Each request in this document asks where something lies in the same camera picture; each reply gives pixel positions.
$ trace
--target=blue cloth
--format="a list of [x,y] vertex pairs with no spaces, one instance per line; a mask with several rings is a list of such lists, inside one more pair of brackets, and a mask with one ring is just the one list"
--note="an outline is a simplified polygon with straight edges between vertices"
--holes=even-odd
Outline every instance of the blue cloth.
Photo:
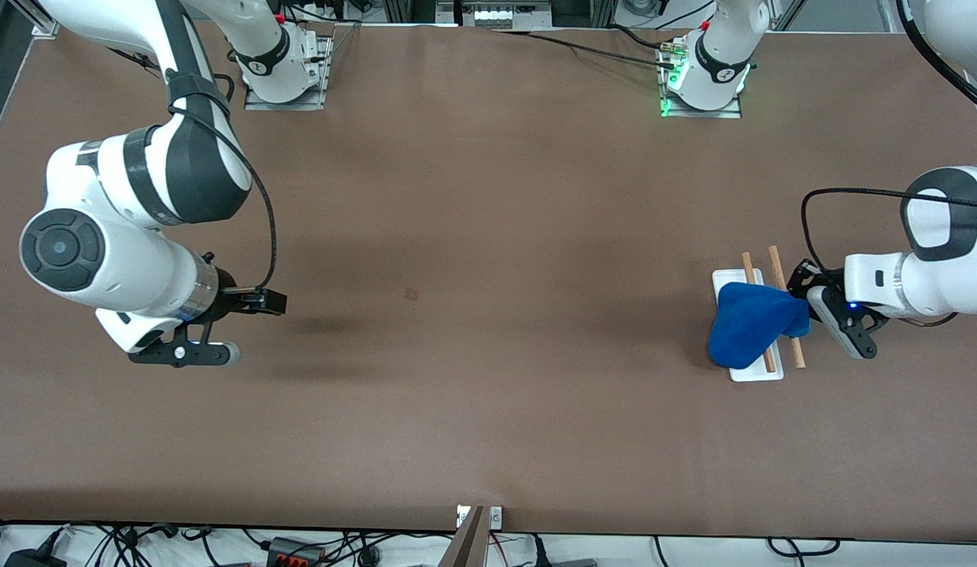
[[809,304],[774,287],[731,281],[719,290],[719,309],[709,336],[712,361],[746,369],[779,335],[809,333]]

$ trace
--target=white floor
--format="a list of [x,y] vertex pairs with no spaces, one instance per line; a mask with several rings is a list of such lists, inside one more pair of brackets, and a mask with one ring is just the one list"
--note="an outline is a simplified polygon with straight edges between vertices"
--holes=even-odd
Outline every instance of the white floor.
[[[10,525],[0,528],[0,566],[9,554],[20,549],[35,549],[57,525]],[[304,543],[326,542],[341,537],[340,532],[251,530],[255,538],[269,539],[275,536],[298,539]],[[513,539],[502,543],[507,563],[517,567],[535,560],[534,540],[528,535],[500,534],[500,539]],[[68,528],[57,540],[55,556],[68,562],[69,567],[82,567],[103,538],[98,528]],[[641,535],[542,535],[552,563],[576,559],[594,559],[599,567],[661,567],[655,554],[653,538]],[[797,560],[776,556],[764,539],[737,538],[660,538],[669,567],[724,566],[724,567],[790,567]],[[251,543],[239,530],[226,528],[209,535],[208,542],[219,563],[264,566],[265,552]],[[449,541],[446,538],[413,539],[400,535],[380,544],[383,567],[435,566],[442,557]],[[804,551],[825,547],[820,542],[802,542]],[[777,541],[779,549],[786,543]],[[336,546],[329,546],[333,551]],[[210,567],[201,542],[187,542],[181,537],[166,539],[163,535],[150,535],[139,544],[139,549],[149,558],[153,567]],[[488,567],[504,567],[495,546],[488,550]],[[103,567],[113,567],[116,552],[107,552]],[[351,560],[340,562],[341,567],[351,567]],[[977,567],[977,545],[902,544],[877,542],[842,543],[836,553],[826,557],[805,559],[808,567]]]

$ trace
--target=white tray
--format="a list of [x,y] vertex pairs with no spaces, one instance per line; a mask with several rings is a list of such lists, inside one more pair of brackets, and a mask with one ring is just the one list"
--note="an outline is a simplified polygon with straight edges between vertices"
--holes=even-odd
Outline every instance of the white tray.
[[[717,269],[712,272],[712,288],[716,291],[716,302],[719,302],[719,290],[722,290],[725,284],[729,284],[730,281],[739,281],[741,284],[747,283],[747,276],[745,276],[742,269]],[[761,286],[764,284],[764,279],[761,277],[761,270],[754,269],[754,281],[757,281]],[[763,356],[758,356],[757,360],[751,366],[747,366],[746,369],[730,369],[730,380],[735,381],[735,383],[759,383],[759,381],[766,380],[782,380],[786,373],[783,371],[783,358],[779,355],[779,341],[772,343],[772,358],[775,359],[775,372],[768,372],[768,369],[764,366]]]

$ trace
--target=brown paper tabletop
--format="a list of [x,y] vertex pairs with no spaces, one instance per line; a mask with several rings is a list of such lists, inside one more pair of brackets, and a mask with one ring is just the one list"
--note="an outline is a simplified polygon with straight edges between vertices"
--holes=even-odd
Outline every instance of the brown paper tabletop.
[[[974,109],[903,37],[766,36],[743,119],[701,120],[661,119],[640,65],[356,33],[324,111],[234,109],[290,302],[216,324],[231,369],[133,365],[20,268],[50,152],[167,119],[137,65],[32,47],[0,126],[0,517],[424,530],[484,502],[507,531],[977,539],[977,317],[891,323],[871,362],[816,326],[780,383],[705,354],[712,270],[770,244],[791,270],[806,191],[976,161]],[[811,215],[829,265],[907,248],[894,200]],[[257,196],[168,232],[265,271]]]

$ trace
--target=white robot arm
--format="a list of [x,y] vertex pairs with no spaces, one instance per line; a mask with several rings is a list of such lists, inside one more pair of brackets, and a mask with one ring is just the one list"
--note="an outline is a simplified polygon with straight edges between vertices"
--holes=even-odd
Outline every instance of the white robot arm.
[[[920,53],[977,104],[977,0],[928,0],[931,48],[920,44],[924,40],[917,35],[906,1],[898,8]],[[946,71],[938,55],[932,60],[931,49],[963,65],[971,86],[955,78],[956,72]],[[876,356],[869,335],[887,319],[977,313],[977,165],[932,169],[905,193],[913,196],[901,199],[902,224],[912,252],[853,254],[845,259],[844,273],[812,273],[814,268],[805,261],[790,281],[790,290],[806,294],[813,312],[853,358]],[[812,194],[805,198],[804,210],[809,197]],[[798,283],[802,279],[809,283]],[[863,324],[866,316],[874,321],[870,327]]]
[[[226,33],[251,85],[274,102],[309,87],[309,65],[290,50],[264,1],[197,0]],[[225,313],[284,313],[283,295],[235,286],[222,269],[164,237],[182,223],[230,218],[250,190],[250,163],[229,124],[197,30],[178,0],[44,0],[67,28],[107,46],[154,54],[172,118],[109,139],[60,148],[46,168],[44,209],[20,237],[32,279],[94,306],[97,319],[135,362],[222,365],[234,345],[208,342]],[[187,340],[187,325],[204,328]],[[174,340],[161,340],[175,330]]]
[[668,90],[699,110],[725,107],[743,87],[751,55],[769,23],[765,0],[719,0],[710,20],[674,40],[686,51]]

